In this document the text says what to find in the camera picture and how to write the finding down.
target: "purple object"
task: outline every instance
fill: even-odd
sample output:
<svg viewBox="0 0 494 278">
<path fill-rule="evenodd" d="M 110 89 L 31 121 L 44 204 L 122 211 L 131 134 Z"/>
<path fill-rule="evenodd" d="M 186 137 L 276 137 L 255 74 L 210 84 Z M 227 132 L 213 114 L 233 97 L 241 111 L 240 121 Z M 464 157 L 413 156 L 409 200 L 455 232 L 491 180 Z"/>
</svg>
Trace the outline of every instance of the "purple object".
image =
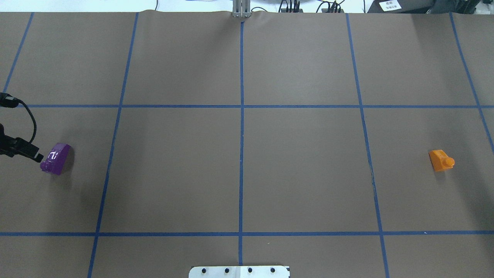
<svg viewBox="0 0 494 278">
<path fill-rule="evenodd" d="M 43 172 L 48 172 L 56 175 L 62 173 L 63 165 L 69 154 L 70 146 L 63 143 L 57 143 L 46 160 L 41 162 L 40 168 Z"/>
</svg>

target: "orange object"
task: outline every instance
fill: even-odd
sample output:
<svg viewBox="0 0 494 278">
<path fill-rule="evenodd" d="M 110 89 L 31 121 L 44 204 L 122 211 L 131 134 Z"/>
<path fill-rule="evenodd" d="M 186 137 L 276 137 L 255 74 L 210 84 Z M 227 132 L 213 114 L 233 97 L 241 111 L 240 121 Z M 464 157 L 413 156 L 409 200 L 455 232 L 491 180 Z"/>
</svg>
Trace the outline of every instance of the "orange object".
<svg viewBox="0 0 494 278">
<path fill-rule="evenodd" d="M 443 150 L 435 149 L 429 152 L 434 171 L 440 172 L 451 169 L 454 166 L 454 159 L 449 157 Z"/>
</svg>

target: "white paper sticker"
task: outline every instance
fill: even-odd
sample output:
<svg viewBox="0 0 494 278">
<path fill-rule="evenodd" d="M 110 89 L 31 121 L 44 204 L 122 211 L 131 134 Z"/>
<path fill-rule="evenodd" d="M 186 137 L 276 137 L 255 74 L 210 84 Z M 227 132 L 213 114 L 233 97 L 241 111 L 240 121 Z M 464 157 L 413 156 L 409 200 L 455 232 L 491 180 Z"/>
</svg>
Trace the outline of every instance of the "white paper sticker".
<svg viewBox="0 0 494 278">
<path fill-rule="evenodd" d="M 381 5 L 381 8 L 383 11 L 391 11 L 391 10 L 401 9 L 401 6 L 400 6 L 400 3 L 398 3 L 398 0 L 379 2 L 379 5 Z"/>
</svg>

